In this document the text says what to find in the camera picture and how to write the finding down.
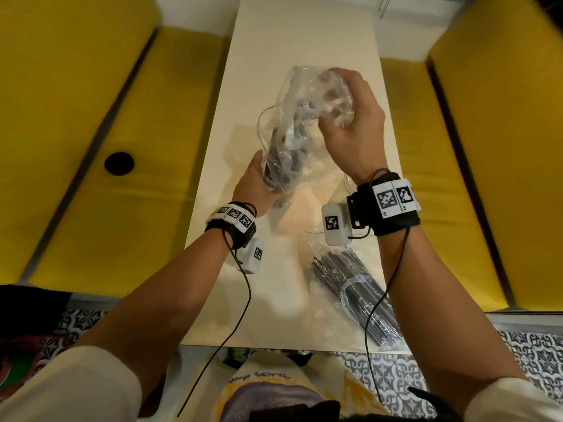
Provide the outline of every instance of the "white wall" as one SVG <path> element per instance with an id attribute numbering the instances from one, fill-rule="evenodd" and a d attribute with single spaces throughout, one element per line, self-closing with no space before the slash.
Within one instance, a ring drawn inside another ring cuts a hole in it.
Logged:
<path id="1" fill-rule="evenodd" d="M 381 0 L 331 0 L 366 6 L 374 12 L 379 54 L 413 61 L 428 50 L 472 0 L 391 0 L 382 20 Z M 165 25 L 231 35 L 240 0 L 157 0 Z"/>

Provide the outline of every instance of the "forearm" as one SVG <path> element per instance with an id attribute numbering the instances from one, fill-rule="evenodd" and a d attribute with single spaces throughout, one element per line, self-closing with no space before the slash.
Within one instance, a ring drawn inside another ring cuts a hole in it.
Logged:
<path id="1" fill-rule="evenodd" d="M 198 317 L 228 254 L 222 231 L 207 231 L 119 303 L 77 346 L 111 352 L 138 376 L 146 397 Z"/>
<path id="2" fill-rule="evenodd" d="M 378 239 L 386 281 L 397 264 L 404 235 L 400 231 Z M 411 229 L 390 299 L 430 390 L 461 415 L 471 398 L 496 379 L 526 379 L 420 227 Z"/>

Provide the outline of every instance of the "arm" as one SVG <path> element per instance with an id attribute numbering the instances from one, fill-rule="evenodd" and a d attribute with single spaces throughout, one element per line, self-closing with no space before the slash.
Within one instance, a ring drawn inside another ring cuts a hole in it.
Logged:
<path id="1" fill-rule="evenodd" d="M 258 217 L 283 197 L 265 190 L 261 159 L 258 151 L 233 194 L 234 201 L 252 203 Z M 221 230 L 205 232 L 123 299 L 77 346 L 100 347 L 115 355 L 137 375 L 146 398 L 198 317 L 228 254 Z"/>
<path id="2" fill-rule="evenodd" d="M 336 164 L 359 185 L 387 167 L 385 115 L 358 72 L 335 71 L 350 87 L 355 118 L 345 130 L 325 118 L 319 120 L 319 127 Z M 387 282 L 404 236 L 405 231 L 399 231 L 378 238 Z M 460 415 L 479 391 L 497 379 L 526 379 L 495 328 L 440 260 L 420 227 L 411 229 L 389 294 L 428 387 Z"/>

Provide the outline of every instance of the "person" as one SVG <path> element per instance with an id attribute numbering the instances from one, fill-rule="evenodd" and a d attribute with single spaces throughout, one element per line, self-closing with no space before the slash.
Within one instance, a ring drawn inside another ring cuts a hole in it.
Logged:
<path id="1" fill-rule="evenodd" d="M 326 118 L 319 120 L 319 127 L 338 167 L 356 184 L 367 183 L 374 172 L 388 167 L 384 112 L 358 72 L 334 70 L 350 87 L 355 118 L 345 129 Z M 285 196 L 264 189 L 261 157 L 260 151 L 255 154 L 233 194 L 234 201 L 253 205 L 258 217 Z M 453 410 L 439 411 L 439 418 L 563 421 L 562 408 L 528 381 L 423 229 L 412 227 L 406 241 L 405 234 L 403 230 L 378 237 L 379 251 L 388 282 L 406 242 L 390 300 L 429 390 L 439 397 L 436 405 Z M 231 238 L 226 239 L 231 246 Z M 222 230 L 202 234 L 8 399 L 0 407 L 0 420 L 136 420 L 198 317 L 228 255 Z M 246 364 L 254 366 L 245 369 Z M 268 364 L 271 370 L 256 369 Z M 332 367 L 327 362 L 320 370 Z M 222 390 L 209 419 L 338 420 L 342 403 L 328 401 L 330 397 L 307 380 L 305 369 L 285 357 L 284 362 L 251 358 Z M 257 377 L 260 373 L 279 376 Z M 350 421 L 391 420 L 381 415 L 383 411 L 372 413 L 348 416 Z"/>

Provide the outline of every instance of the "left hand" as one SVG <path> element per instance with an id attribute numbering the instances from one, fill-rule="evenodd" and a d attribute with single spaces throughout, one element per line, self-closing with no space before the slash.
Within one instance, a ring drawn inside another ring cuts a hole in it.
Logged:
<path id="1" fill-rule="evenodd" d="M 233 201 L 250 203 L 256 207 L 256 217 L 264 216 L 270 210 L 274 201 L 278 198 L 291 196 L 281 188 L 275 191 L 268 191 L 262 177 L 262 150 L 257 151 L 252 157 L 252 161 L 243 174 L 243 177 L 236 184 L 233 192 Z"/>

